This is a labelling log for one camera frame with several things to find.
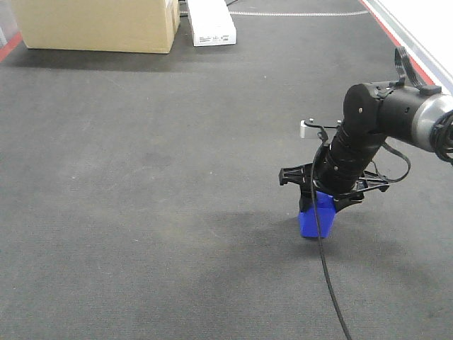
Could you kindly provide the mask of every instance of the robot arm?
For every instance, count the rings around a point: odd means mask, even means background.
[[[361,203],[366,191],[385,191],[389,187],[389,181],[379,173],[365,171],[379,148],[385,146],[387,137],[435,152],[441,160],[453,164],[448,156],[453,152],[453,96],[442,94],[440,86],[420,84],[403,47],[396,50],[395,61],[399,81],[358,84],[348,90],[343,103],[344,118],[330,144],[325,143],[326,131],[322,126],[312,119],[305,123],[306,128],[321,129],[319,135],[324,141],[321,152],[313,164],[280,171],[280,185],[292,182],[300,187],[302,236],[317,236],[313,234],[316,228],[312,183],[320,194],[318,204],[322,203],[321,197],[330,206],[329,216]],[[406,70],[417,87],[404,84],[402,70]],[[328,235],[332,222],[332,216],[324,221],[328,228],[323,237]]]

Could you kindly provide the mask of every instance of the floor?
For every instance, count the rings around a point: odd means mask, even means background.
[[[232,46],[194,48],[183,19],[169,55],[21,44],[0,64],[2,340],[343,338],[277,175],[318,147],[301,119],[337,121],[351,85],[396,79],[394,46],[369,14],[234,22]],[[452,170],[391,144],[413,170],[338,214],[334,288],[354,339],[450,339]]]

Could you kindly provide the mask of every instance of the strap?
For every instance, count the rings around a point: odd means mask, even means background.
[[[395,49],[395,68],[399,75],[398,85],[404,85],[406,75],[412,85],[414,85],[417,89],[421,89],[424,85],[426,85],[423,80],[418,79],[404,46],[398,46]]]
[[[382,145],[382,147],[387,150],[388,152],[390,152],[391,154],[394,154],[402,159],[404,159],[404,161],[406,161],[407,165],[408,165],[408,170],[406,171],[406,173],[404,175],[402,175],[401,177],[399,178],[396,178],[396,179],[392,179],[392,178],[388,178],[387,176],[384,176],[382,175],[379,170],[377,169],[377,165],[376,163],[374,163],[374,161],[371,161],[374,165],[374,170],[376,171],[376,175],[380,178],[380,179],[383,179],[384,181],[387,181],[389,183],[396,183],[396,182],[399,182],[399,181],[402,181],[404,180],[407,175],[409,175],[409,171],[411,170],[411,161],[410,159],[405,156],[404,154],[402,154],[400,151],[394,149],[393,147],[391,147],[390,145],[388,145],[386,142],[384,142],[384,144]]]

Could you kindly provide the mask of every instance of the blue object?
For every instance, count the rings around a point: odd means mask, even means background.
[[[321,223],[321,237],[327,237],[331,233],[336,209],[333,197],[317,191],[317,204],[319,222]],[[318,237],[318,226],[314,215],[313,205],[306,211],[299,213],[300,235],[302,237]]]

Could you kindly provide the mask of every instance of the black cable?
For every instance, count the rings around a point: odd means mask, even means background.
[[[328,292],[331,295],[332,303],[333,306],[335,307],[335,311],[337,312],[337,317],[338,321],[341,324],[341,327],[343,328],[343,332],[345,333],[346,339],[347,340],[352,340],[352,337],[349,333],[348,326],[346,326],[345,320],[343,319],[343,314],[341,313],[340,306],[338,305],[338,301],[335,295],[335,292],[333,291],[333,286],[331,282],[331,277],[328,273],[327,269],[327,263],[326,263],[326,255],[324,254],[324,247],[323,247],[323,240],[321,237],[321,222],[319,220],[319,215],[318,215],[318,207],[316,205],[316,190],[314,188],[314,168],[315,164],[318,161],[319,155],[321,154],[321,151],[324,148],[324,143],[327,141],[326,137],[327,133],[326,131],[321,127],[321,134],[320,137],[322,139],[321,146],[318,148],[318,151],[316,151],[316,155],[313,160],[313,164],[311,166],[311,185],[310,185],[310,190],[311,190],[311,199],[313,200],[313,210],[314,210],[314,216],[316,219],[316,225],[318,227],[318,248],[319,248],[319,256],[321,257],[321,263],[323,265],[323,272],[324,272],[324,277],[326,278],[326,283],[327,283],[327,288]]]
[[[408,169],[406,171],[406,173],[404,175],[402,175],[401,177],[399,178],[396,178],[396,179],[392,179],[392,178],[389,178],[387,176],[384,176],[382,175],[379,170],[377,169],[377,165],[376,163],[374,162],[374,160],[371,161],[371,163],[374,165],[374,170],[376,171],[376,175],[380,178],[380,179],[383,179],[384,181],[387,181],[389,183],[397,183],[397,182],[401,182],[402,180],[404,180],[407,175],[409,175],[409,171],[411,171],[411,160],[405,155],[403,154],[402,152],[394,149],[393,147],[391,147],[390,145],[388,145],[386,142],[384,142],[384,144],[382,145],[382,147],[387,150],[388,152],[390,152],[391,154],[394,154],[402,159],[404,159],[404,161],[407,163],[408,165]]]
[[[435,124],[431,132],[431,144],[434,151],[442,161],[453,165],[453,158],[448,154],[453,153],[453,111],[445,113]]]

